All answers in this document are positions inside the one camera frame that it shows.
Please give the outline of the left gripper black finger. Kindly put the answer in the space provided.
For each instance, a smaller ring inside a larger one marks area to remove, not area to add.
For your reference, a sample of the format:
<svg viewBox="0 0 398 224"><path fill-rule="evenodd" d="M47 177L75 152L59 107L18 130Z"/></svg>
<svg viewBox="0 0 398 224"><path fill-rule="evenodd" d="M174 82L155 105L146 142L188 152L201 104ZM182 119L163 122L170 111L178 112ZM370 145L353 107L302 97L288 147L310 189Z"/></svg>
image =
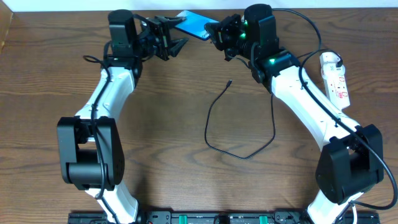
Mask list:
<svg viewBox="0 0 398 224"><path fill-rule="evenodd" d="M176 57L178 53L182 50L183 46L189 41L189 38L182 38L170 41L170 47L168 49L168 54L172 57Z"/></svg>
<svg viewBox="0 0 398 224"><path fill-rule="evenodd" d="M180 17L180 16L177 16L177 17L155 16L155 19L157 19L164 27L166 27L168 29L172 29L176 25L187 20L187 18L184 16L182 16L182 17Z"/></svg>

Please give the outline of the blue galaxy smartphone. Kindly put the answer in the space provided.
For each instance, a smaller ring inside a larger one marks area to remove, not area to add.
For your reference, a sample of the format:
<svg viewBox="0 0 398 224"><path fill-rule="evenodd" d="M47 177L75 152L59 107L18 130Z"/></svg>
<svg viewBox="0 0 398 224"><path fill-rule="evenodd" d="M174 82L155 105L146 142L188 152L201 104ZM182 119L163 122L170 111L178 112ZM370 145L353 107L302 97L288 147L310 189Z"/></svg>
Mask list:
<svg viewBox="0 0 398 224"><path fill-rule="evenodd" d="M185 20L175 26L176 29L196 37L200 40L208 40L210 34L205 29L205 24L217 22L214 19L184 10L177 14L177 17L184 17Z"/></svg>

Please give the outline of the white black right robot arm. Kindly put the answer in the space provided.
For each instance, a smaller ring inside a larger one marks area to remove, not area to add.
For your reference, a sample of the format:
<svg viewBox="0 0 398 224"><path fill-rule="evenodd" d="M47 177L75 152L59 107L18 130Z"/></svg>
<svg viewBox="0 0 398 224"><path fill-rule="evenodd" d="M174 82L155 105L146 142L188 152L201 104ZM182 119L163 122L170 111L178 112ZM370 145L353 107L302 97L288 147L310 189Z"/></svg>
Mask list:
<svg viewBox="0 0 398 224"><path fill-rule="evenodd" d="M319 192L302 223L341 220L387 172L380 131L372 124L361 126L317 88L302 62L279 45L276 19L268 6L251 6L243 15L207 23L205 30L226 60L248 59L253 79L283 101L317 142Z"/></svg>

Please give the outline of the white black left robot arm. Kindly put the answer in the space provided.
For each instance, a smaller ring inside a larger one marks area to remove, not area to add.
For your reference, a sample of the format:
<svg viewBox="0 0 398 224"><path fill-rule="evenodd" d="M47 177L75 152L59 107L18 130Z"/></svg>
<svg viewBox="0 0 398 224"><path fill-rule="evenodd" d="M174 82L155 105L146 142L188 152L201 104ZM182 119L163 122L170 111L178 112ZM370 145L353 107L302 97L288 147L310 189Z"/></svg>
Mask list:
<svg viewBox="0 0 398 224"><path fill-rule="evenodd" d="M147 215L123 180L125 157L116 123L141 77L143 63L152 57L176 57L186 38L171 39L170 30L185 17L145 18L129 10L109 13L111 39L103 57L84 55L100 65L98 85L74 116L57 124L62 179L92 196L104 210L107 223L146 223Z"/></svg>

